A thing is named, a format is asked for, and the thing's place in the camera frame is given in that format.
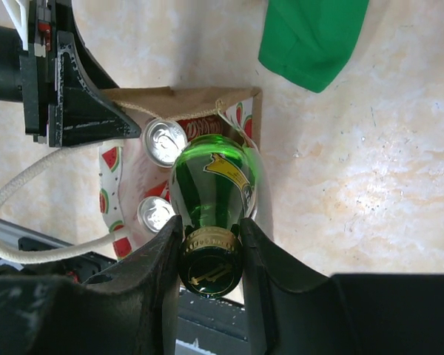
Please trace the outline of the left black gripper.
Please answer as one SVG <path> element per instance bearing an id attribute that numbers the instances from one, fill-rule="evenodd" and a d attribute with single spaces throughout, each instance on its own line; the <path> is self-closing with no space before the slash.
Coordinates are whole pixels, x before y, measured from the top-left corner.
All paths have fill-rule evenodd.
<path id="1" fill-rule="evenodd" d="M 23 105 L 26 134 L 51 147 L 140 136 L 104 94 L 118 85 L 81 37 L 58 32 L 73 14 L 71 1 L 6 1 L 5 8 L 16 27 L 0 26 L 0 101 Z"/>

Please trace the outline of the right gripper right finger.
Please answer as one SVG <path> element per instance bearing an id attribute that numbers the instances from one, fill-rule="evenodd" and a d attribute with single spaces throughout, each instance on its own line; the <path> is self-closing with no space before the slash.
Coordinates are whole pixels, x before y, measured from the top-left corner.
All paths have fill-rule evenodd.
<path id="1" fill-rule="evenodd" d="M 327 277 L 240 227 L 253 354 L 444 354 L 444 274 Z"/>

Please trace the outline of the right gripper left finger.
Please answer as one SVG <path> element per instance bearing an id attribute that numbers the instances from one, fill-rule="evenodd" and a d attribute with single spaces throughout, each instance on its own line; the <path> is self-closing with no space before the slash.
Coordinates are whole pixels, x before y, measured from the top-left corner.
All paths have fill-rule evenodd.
<path id="1" fill-rule="evenodd" d="M 182 222 L 122 261 L 74 283 L 0 277 L 0 354 L 173 354 Z"/>

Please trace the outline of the watermelon print canvas bag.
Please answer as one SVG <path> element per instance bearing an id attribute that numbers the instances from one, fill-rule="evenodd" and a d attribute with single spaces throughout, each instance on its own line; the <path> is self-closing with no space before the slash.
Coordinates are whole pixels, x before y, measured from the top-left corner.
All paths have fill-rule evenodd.
<path id="1" fill-rule="evenodd" d="M 107 89 L 105 95 L 146 129 L 152 118 L 177 122 L 215 115 L 242 138 L 242 150 L 255 165 L 255 207 L 250 217 L 264 232 L 273 232 L 272 199 L 268 177 L 258 149 L 263 93 L 258 87 L 206 87 L 177 89 Z M 0 258 L 14 263 L 49 263 L 77 257 L 120 239 L 128 239 L 132 251 L 151 238 L 137 221 L 137 208 L 144 194 L 169 177 L 169 170 L 151 162 L 144 151 L 145 138 L 113 139 L 94 144 L 98 150 L 101 211 L 109 232 L 85 243 L 53 251 L 16 251 L 0 240 Z M 80 146 L 60 148 L 16 175 L 0 189 L 0 208 L 22 186 L 61 159 L 80 152 Z"/>

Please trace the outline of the red cola can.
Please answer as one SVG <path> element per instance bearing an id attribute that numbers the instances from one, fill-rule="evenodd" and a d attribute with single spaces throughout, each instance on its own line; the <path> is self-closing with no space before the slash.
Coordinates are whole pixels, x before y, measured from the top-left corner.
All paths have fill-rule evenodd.
<path id="1" fill-rule="evenodd" d="M 167 180 L 145 192 L 137 209 L 138 222 L 153 234 L 158 233 L 174 215 Z"/>
<path id="2" fill-rule="evenodd" d="M 150 160 L 164 168 L 171 168 L 188 144 L 186 133 L 180 124 L 160 118 L 148 123 L 143 140 Z"/>
<path id="3" fill-rule="evenodd" d="M 217 115 L 179 120 L 188 141 L 202 136 L 223 133 L 223 120 Z"/>

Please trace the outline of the green glass bottle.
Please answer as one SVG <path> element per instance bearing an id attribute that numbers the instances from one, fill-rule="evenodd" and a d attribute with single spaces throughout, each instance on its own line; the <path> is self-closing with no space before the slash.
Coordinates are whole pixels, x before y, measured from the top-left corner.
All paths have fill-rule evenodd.
<path id="1" fill-rule="evenodd" d="M 218 134 L 195 138 L 176 159 L 169 197 L 184 230 L 178 270 L 192 293 L 219 298 L 240 282 L 240 224 L 255 208 L 257 173 L 245 147 Z"/>

